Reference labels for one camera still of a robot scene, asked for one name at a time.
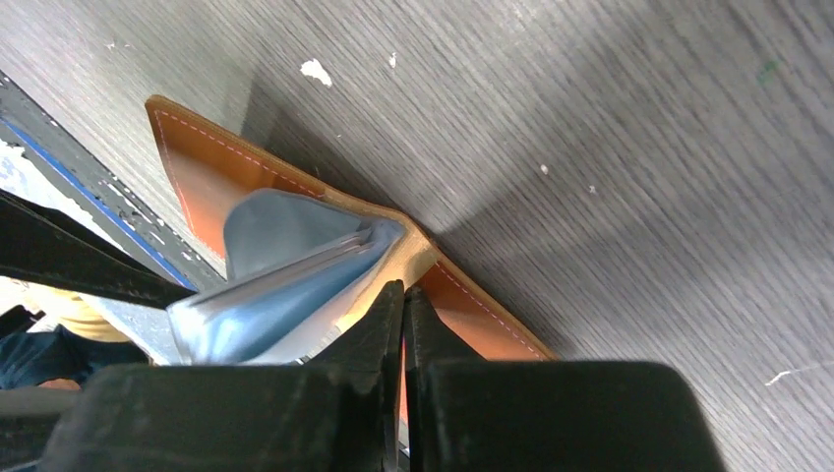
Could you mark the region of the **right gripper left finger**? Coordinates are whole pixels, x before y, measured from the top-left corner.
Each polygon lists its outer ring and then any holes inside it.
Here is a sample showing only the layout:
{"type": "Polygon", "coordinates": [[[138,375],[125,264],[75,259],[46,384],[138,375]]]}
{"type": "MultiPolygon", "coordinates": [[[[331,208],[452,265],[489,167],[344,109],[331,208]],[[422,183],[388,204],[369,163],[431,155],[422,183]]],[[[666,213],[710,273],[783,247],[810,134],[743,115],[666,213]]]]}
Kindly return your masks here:
{"type": "Polygon", "coordinates": [[[303,365],[99,372],[42,471],[393,471],[404,287],[303,365]]]}

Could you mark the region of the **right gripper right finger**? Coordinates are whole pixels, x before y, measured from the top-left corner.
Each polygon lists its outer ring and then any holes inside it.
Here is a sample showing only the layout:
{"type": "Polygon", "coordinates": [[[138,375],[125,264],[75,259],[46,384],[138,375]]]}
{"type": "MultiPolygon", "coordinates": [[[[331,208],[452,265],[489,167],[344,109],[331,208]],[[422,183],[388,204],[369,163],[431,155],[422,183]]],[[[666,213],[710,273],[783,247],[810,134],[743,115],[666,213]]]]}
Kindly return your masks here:
{"type": "Polygon", "coordinates": [[[644,361],[489,361],[419,288],[403,307],[415,471],[722,471],[688,382],[644,361]]]}

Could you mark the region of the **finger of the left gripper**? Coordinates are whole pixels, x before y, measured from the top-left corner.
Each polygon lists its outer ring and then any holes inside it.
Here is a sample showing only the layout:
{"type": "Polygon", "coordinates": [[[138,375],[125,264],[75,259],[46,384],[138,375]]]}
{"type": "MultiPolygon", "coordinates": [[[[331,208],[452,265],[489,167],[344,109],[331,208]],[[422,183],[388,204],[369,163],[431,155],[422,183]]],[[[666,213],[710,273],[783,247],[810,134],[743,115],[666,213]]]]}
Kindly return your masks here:
{"type": "Polygon", "coordinates": [[[195,292],[158,275],[65,213],[1,194],[1,274],[164,309],[195,292]]]}

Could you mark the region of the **brown leather card holder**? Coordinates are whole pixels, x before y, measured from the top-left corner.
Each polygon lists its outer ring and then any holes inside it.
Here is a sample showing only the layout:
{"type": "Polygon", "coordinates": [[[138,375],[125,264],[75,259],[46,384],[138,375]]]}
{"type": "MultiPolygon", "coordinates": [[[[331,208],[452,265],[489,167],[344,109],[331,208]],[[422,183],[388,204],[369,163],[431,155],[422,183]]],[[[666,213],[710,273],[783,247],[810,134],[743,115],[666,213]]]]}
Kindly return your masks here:
{"type": "Polygon", "coordinates": [[[187,363],[312,357],[392,280],[420,288],[489,360],[553,358],[406,214],[338,191],[169,98],[149,98],[146,110],[191,232],[225,263],[224,287],[170,311],[187,363]]]}

